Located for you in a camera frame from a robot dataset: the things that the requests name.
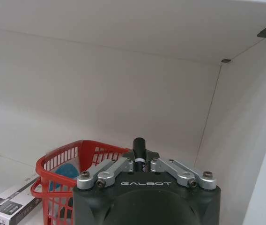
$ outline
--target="shelf ceiling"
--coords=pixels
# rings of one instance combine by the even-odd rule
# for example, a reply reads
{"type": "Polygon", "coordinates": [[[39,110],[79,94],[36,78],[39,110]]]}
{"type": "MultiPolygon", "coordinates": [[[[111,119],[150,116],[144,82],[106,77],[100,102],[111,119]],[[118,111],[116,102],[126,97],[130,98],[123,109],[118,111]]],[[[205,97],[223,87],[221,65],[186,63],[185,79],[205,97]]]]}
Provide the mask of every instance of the shelf ceiling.
{"type": "Polygon", "coordinates": [[[0,29],[204,63],[265,27],[266,0],[0,0],[0,29]]]}

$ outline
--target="basket handle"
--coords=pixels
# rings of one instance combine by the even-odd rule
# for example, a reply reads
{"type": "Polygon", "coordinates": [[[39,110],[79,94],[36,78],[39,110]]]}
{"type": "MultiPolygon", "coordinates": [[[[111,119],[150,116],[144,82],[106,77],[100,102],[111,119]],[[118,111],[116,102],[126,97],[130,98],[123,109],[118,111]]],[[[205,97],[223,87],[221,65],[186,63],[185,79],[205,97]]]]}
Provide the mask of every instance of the basket handle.
{"type": "Polygon", "coordinates": [[[41,178],[39,177],[34,182],[34,184],[31,186],[31,189],[30,189],[32,196],[34,196],[36,198],[56,198],[57,195],[59,195],[59,197],[71,197],[73,195],[73,193],[71,191],[69,191],[69,192],[48,192],[48,193],[36,192],[35,189],[40,184],[41,184],[41,178]]]}

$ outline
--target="blue object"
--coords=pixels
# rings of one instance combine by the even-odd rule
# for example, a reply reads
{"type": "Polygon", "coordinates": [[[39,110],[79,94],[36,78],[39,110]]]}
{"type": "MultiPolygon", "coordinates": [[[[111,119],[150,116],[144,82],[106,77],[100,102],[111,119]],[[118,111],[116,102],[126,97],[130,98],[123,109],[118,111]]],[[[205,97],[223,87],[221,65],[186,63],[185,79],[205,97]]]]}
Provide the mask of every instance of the blue object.
{"type": "MultiPolygon", "coordinates": [[[[77,176],[79,176],[78,170],[71,163],[62,164],[61,166],[58,167],[58,169],[55,171],[55,173],[62,175],[62,176],[65,176],[65,177],[68,177],[68,178],[71,178],[71,179],[74,179],[77,176]]],[[[53,190],[53,185],[54,185],[54,183],[51,181],[49,191],[53,190]]],[[[60,184],[56,184],[55,188],[59,188],[59,187],[60,187],[60,184]]]]}

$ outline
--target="red plastic basket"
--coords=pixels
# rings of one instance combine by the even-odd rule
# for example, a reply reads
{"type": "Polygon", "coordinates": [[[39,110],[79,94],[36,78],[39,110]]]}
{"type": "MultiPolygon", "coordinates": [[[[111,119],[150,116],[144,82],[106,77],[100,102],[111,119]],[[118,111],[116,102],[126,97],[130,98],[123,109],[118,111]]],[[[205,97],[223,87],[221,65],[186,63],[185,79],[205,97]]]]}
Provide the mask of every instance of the red plastic basket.
{"type": "Polygon", "coordinates": [[[81,140],[62,146],[40,158],[36,162],[36,172],[40,178],[31,187],[31,193],[34,197],[43,199],[44,225],[73,224],[72,188],[77,181],[53,173],[51,170],[78,157],[80,172],[82,172],[92,165],[99,164],[104,159],[117,160],[124,152],[127,152],[127,149],[81,140]],[[36,188],[40,184],[42,191],[37,192],[36,188]]]}

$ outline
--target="silver metal bracket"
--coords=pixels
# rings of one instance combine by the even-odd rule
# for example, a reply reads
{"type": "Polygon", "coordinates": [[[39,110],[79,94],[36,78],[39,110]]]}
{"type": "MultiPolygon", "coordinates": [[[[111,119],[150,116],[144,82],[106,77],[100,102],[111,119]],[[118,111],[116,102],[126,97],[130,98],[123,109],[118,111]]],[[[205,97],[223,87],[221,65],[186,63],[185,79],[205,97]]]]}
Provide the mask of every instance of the silver metal bracket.
{"type": "Polygon", "coordinates": [[[113,163],[112,160],[105,159],[97,166],[93,165],[87,171],[83,171],[77,178],[77,187],[81,190],[92,188],[97,180],[99,172],[108,169],[113,163]]]}
{"type": "Polygon", "coordinates": [[[107,170],[98,174],[97,185],[101,188],[111,186],[120,172],[132,172],[134,163],[130,158],[120,158],[107,170]]]}
{"type": "Polygon", "coordinates": [[[151,172],[168,172],[177,179],[177,183],[184,187],[198,185],[207,190],[216,188],[216,179],[212,173],[204,177],[204,172],[172,159],[155,158],[151,161],[151,172]]]}

